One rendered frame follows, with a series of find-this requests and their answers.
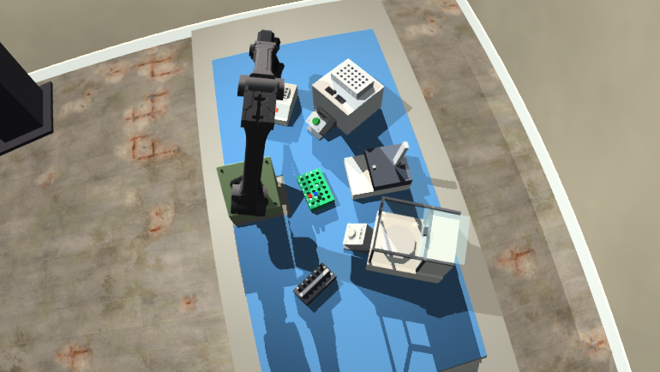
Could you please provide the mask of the blue bench mat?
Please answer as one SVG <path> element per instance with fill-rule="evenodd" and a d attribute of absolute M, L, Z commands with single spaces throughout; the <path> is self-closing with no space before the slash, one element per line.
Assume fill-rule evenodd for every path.
<path fill-rule="evenodd" d="M 264 157 L 284 177 L 291 214 L 234 226 L 261 372 L 438 372 L 487 356 L 460 265 L 437 284 L 366 270 L 369 254 L 343 249 L 347 224 L 374 230 L 382 196 L 440 207 L 373 29 L 281 45 L 277 56 L 298 96 Z M 244 161 L 237 88 L 250 58 L 212 60 L 225 165 Z M 312 85 L 347 58 L 384 86 L 381 108 L 350 134 L 336 126 L 318 140 L 305 122 Z M 403 141 L 411 187 L 352 200 L 345 158 Z M 297 177 L 318 168 L 335 203 L 311 212 Z M 322 262 L 337 278 L 307 306 L 293 290 Z"/>

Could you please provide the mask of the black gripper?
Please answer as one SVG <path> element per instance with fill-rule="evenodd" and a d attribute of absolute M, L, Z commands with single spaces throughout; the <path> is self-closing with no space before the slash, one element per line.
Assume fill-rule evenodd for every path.
<path fill-rule="evenodd" d="M 284 66 L 283 63 L 279 63 L 279 66 L 278 66 L 277 71 L 276 71 L 276 69 L 274 68 L 274 66 L 272 67 L 272 72 L 273 72 L 273 74 L 275 75 L 275 78 L 281 78 L 282 71 L 283 71 L 284 67 L 285 67 L 285 66 Z"/>

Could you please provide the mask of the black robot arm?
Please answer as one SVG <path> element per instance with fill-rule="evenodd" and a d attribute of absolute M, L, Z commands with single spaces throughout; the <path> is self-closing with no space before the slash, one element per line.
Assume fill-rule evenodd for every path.
<path fill-rule="evenodd" d="M 243 97 L 241 128 L 245 130 L 247 146 L 245 144 L 243 175 L 230 183 L 233 214 L 266 215 L 267 187 L 260 184 L 264 150 L 267 136 L 274 127 L 276 100 L 283 100 L 285 92 L 285 79 L 275 78 L 272 72 L 272 54 L 276 71 L 279 66 L 276 56 L 279 45 L 279 38 L 274 37 L 271 30 L 258 32 L 257 41 L 249 47 L 250 59 L 254 54 L 254 71 L 239 78 L 237 96 Z"/>

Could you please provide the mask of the green tube rack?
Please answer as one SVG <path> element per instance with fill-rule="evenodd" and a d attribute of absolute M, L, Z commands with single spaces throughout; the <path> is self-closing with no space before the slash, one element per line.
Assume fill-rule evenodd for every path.
<path fill-rule="evenodd" d="M 315 186 L 315 180 L 318 180 L 318 186 Z M 298 176 L 297 182 L 311 212 L 335 203 L 333 194 L 320 168 Z M 317 198 L 315 198 L 314 192 L 318 193 Z M 309 199 L 309 194 L 312 194 L 312 200 Z"/>

